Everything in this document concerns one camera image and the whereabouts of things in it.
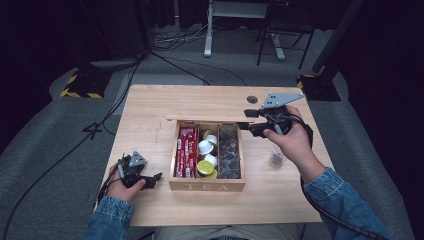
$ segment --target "chair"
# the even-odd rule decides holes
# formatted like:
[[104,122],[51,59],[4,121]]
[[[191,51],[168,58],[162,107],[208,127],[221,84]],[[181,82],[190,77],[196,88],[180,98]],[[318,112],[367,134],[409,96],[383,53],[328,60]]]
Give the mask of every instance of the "chair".
[[[312,37],[315,32],[314,16],[298,1],[272,1],[268,7],[265,15],[264,25],[259,31],[256,41],[262,34],[261,48],[259,51],[258,62],[259,66],[261,61],[262,51],[267,33],[294,35],[298,36],[291,48],[276,47],[283,49],[301,50],[303,51],[302,60],[300,61],[299,70],[302,68],[303,61],[305,60],[306,53],[311,43]],[[308,43],[305,48],[294,48],[304,34],[309,34]]]

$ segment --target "sleeve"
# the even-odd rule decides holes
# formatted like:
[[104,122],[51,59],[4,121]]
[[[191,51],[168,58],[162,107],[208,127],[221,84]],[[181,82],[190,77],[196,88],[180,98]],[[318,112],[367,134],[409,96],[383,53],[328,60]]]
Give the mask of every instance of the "sleeve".
[[133,205],[105,196],[91,216],[87,231],[81,239],[125,239],[133,213]]
[[[312,182],[305,184],[304,188],[310,198],[332,216],[387,239],[393,239],[371,207],[333,169],[327,168]],[[369,239],[335,223],[323,214],[321,219],[334,239]]]

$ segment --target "hand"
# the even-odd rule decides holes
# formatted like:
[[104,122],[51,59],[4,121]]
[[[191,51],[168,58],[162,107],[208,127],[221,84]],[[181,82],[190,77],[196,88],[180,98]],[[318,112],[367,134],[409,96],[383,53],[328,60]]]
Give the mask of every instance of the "hand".
[[[302,118],[297,108],[287,106],[287,109],[289,114]],[[312,181],[325,171],[324,165],[316,158],[309,145],[306,130],[299,123],[293,121],[292,128],[286,135],[279,135],[269,129],[264,130],[264,135],[277,144],[284,155],[296,165],[305,182]]]
[[144,184],[146,184],[146,180],[142,179],[131,188],[125,187],[122,183],[121,176],[119,175],[119,170],[117,169],[112,179],[109,181],[109,187],[106,195],[131,203],[131,200],[140,191],[140,189],[143,188]]

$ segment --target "desk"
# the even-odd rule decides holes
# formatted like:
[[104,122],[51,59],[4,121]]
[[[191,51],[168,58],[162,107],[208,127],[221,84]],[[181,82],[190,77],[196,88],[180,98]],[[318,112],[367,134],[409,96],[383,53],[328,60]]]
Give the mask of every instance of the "desk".
[[[155,189],[141,191],[134,199],[133,226],[210,225],[320,222],[300,189],[300,175],[290,161],[281,169],[267,163],[272,152],[268,139],[242,131],[246,185],[243,192],[171,191],[168,183],[174,143],[175,121],[166,115],[244,117],[244,109],[258,109],[269,92],[300,93],[298,88],[228,87],[182,85],[133,85],[128,93],[121,122],[105,169],[122,154],[137,150],[149,163],[143,174],[162,172]],[[248,103],[254,95],[259,102]],[[314,130],[313,150],[326,166],[332,163],[306,99],[299,108]]]
[[[208,8],[208,31],[205,42],[205,57],[212,55],[212,25],[213,16],[216,17],[241,17],[241,18],[265,18],[268,3],[246,3],[246,2],[222,2],[218,0],[209,0]],[[283,49],[280,45],[279,35],[271,35],[272,43],[275,46],[275,52],[279,60],[286,59]]]

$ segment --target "white cup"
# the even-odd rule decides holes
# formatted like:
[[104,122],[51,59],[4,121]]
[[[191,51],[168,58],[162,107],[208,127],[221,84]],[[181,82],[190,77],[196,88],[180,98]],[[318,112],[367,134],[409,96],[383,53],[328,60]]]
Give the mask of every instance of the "white cup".
[[280,147],[274,144],[271,157],[268,160],[269,164],[274,168],[281,168],[286,161],[287,158],[284,156]]
[[212,154],[206,154],[204,160],[212,163],[213,167],[216,167],[216,165],[218,164],[218,160]]
[[208,135],[204,140],[208,140],[209,142],[211,142],[215,146],[218,143],[218,139],[216,138],[215,135]]
[[199,142],[199,153],[200,155],[206,155],[213,150],[213,145],[208,140]]

